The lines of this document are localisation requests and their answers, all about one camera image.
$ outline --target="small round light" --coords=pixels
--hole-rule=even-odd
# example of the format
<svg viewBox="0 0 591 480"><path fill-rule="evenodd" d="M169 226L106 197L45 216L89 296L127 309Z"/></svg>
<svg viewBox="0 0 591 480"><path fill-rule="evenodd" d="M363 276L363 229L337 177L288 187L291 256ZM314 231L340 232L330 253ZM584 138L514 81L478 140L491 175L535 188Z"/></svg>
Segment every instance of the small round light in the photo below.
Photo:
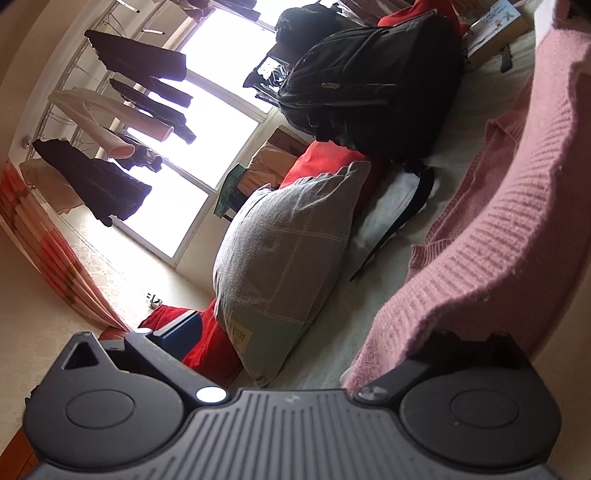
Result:
<svg viewBox="0 0 591 480"><path fill-rule="evenodd" d="M220 387L204 387L197 392L197 399L203 403L220 403L228 394Z"/></svg>

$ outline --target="pillow label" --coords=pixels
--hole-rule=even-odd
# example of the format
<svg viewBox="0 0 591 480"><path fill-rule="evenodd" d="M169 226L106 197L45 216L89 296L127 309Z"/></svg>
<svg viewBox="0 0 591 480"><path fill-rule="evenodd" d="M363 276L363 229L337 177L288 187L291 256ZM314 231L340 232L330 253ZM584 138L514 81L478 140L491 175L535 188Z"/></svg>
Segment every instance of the pillow label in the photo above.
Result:
<svg viewBox="0 0 591 480"><path fill-rule="evenodd" d="M230 320L230 331L228 333L230 334L230 340L234 348L240 353L246 352L248 342L251 341L252 332L240 325L237 321Z"/></svg>

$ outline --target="gray plaid pillow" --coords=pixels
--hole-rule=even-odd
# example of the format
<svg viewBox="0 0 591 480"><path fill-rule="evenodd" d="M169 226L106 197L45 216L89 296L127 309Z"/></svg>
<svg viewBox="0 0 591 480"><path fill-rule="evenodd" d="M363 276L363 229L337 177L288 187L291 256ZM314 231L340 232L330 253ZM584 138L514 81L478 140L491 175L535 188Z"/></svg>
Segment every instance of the gray plaid pillow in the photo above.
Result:
<svg viewBox="0 0 591 480"><path fill-rule="evenodd" d="M257 386L277 376L334 287L369 168L260 188L230 224L213 267L216 319Z"/></svg>

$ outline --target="beige wall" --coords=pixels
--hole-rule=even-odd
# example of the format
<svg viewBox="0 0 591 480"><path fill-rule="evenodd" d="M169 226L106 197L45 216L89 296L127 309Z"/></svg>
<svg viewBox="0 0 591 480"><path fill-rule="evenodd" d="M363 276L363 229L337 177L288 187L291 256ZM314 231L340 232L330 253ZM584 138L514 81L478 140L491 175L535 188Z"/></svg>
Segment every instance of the beige wall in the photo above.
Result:
<svg viewBox="0 0 591 480"><path fill-rule="evenodd" d="M2 228L0 265L1 452L20 427L24 398L68 339L93 329L47 285Z"/></svg>
<svg viewBox="0 0 591 480"><path fill-rule="evenodd" d="M176 271L204 292L214 296L213 263L229 222L209 212L178 263Z"/></svg>
<svg viewBox="0 0 591 480"><path fill-rule="evenodd" d="M8 158L25 106L57 45L85 7L94 3L102 2L16 0L2 14L2 23L12 25L10 32L18 32L18 36L0 50L0 73L4 72L0 84L0 167Z"/></svg>

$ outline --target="circular button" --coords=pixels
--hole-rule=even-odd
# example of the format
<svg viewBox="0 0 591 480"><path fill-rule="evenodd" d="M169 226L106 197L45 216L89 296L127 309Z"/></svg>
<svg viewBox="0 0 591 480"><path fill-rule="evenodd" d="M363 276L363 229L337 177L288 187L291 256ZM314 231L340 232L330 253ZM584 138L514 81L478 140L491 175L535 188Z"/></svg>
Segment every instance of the circular button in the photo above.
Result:
<svg viewBox="0 0 591 480"><path fill-rule="evenodd" d="M357 396L361 398L361 400L377 403L388 397L388 390L377 385L363 387L357 392Z"/></svg>
<svg viewBox="0 0 591 480"><path fill-rule="evenodd" d="M486 389L469 390L456 395L450 408L455 418L478 429L504 427L519 415L515 400L499 391Z"/></svg>
<svg viewBox="0 0 591 480"><path fill-rule="evenodd" d="M226 391L220 387L203 387L196 394L197 399L203 403L219 403L227 396Z"/></svg>
<svg viewBox="0 0 591 480"><path fill-rule="evenodd" d="M85 429L101 430L128 420L135 409L133 399L117 390L91 390L72 398L66 416Z"/></svg>

